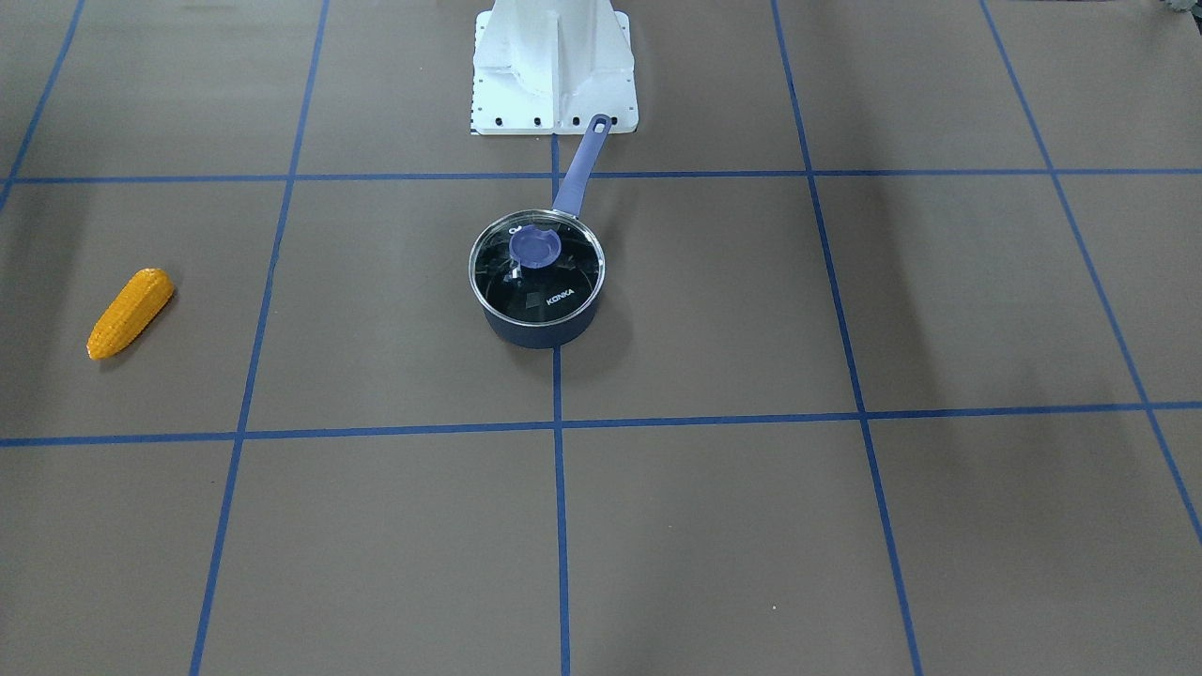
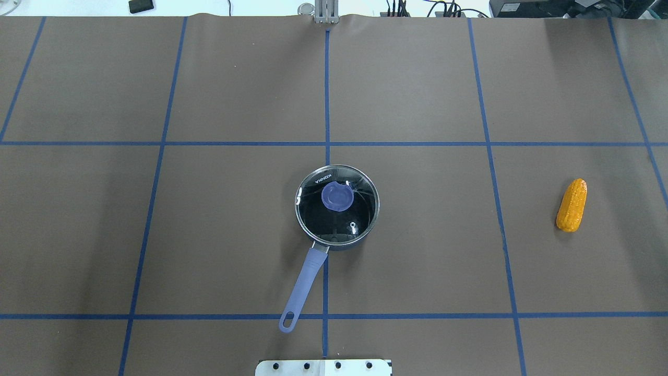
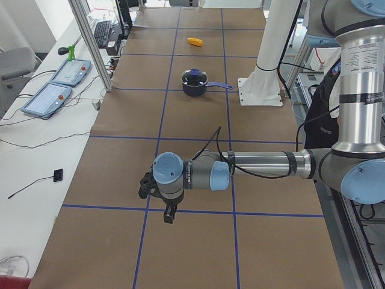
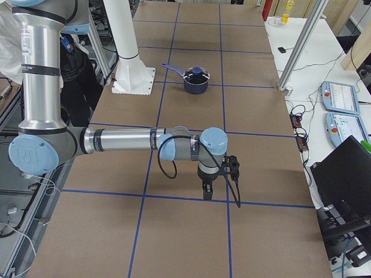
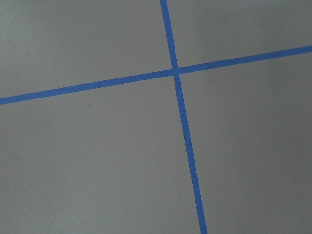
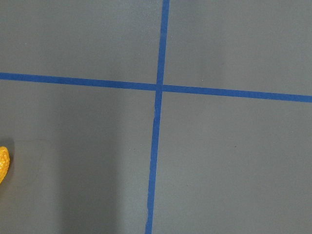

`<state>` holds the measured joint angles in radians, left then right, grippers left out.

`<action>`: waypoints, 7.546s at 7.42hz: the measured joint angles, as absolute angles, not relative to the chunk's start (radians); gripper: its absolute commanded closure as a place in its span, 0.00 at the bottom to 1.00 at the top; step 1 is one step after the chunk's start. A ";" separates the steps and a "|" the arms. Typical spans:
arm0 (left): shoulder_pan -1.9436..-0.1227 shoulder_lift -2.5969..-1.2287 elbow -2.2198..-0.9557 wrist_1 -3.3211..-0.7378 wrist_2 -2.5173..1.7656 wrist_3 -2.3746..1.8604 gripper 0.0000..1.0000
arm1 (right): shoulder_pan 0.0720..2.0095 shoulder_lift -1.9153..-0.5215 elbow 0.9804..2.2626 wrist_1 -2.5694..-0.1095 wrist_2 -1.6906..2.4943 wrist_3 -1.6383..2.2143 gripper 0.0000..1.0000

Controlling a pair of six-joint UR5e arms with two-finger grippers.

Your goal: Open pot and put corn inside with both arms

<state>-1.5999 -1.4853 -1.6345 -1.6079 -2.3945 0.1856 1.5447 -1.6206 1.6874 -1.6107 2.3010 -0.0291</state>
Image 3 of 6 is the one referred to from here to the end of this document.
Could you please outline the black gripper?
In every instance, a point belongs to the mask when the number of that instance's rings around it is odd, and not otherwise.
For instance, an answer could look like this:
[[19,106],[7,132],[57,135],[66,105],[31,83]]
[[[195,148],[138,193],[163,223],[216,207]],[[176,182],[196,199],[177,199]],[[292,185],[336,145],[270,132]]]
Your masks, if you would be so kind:
[[159,197],[167,205],[164,211],[164,222],[168,224],[173,224],[175,218],[175,206],[181,203],[184,199],[184,189],[181,189],[173,194],[162,194],[162,191],[159,192]]

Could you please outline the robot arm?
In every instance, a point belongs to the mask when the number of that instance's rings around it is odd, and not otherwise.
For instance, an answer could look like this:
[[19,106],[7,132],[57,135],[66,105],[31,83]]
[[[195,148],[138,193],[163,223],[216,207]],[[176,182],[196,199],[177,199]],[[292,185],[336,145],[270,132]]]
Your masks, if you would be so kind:
[[341,46],[339,137],[330,149],[295,152],[211,152],[182,160],[158,155],[140,182],[141,198],[165,202],[172,223],[185,190],[225,190],[229,179],[246,173],[265,179],[300,176],[321,181],[360,204],[384,200],[384,2],[312,1],[309,32]]

